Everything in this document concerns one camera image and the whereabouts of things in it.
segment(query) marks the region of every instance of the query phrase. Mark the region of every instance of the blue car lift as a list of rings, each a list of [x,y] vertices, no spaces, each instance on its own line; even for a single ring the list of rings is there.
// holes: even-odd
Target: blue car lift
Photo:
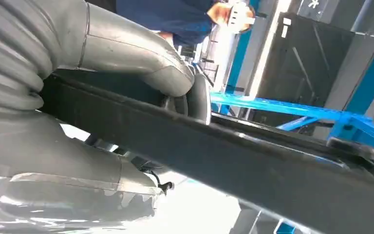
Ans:
[[[343,111],[263,98],[252,99],[246,96],[234,95],[232,92],[211,93],[212,103],[221,104],[222,107],[238,106],[302,116],[301,118],[277,126],[278,129],[291,131],[318,120],[331,120],[334,121],[335,124],[328,139],[336,137],[372,147],[374,147],[374,122],[371,118],[364,116],[364,114],[373,100],[374,54]],[[226,114],[226,111],[223,111],[223,109],[221,109],[221,112],[222,114]],[[279,223],[278,225],[279,226],[275,230],[277,234],[293,234],[295,231],[292,225],[285,222]]]

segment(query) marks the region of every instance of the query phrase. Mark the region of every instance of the person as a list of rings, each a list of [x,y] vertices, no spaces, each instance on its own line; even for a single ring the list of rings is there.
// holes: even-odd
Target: person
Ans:
[[[250,29],[256,16],[252,6],[241,2],[240,12],[245,18],[234,20],[232,8],[236,5],[220,0],[87,0],[87,2],[112,11],[150,30],[157,32],[174,46],[195,45],[203,42],[214,25],[230,28],[232,33]]]

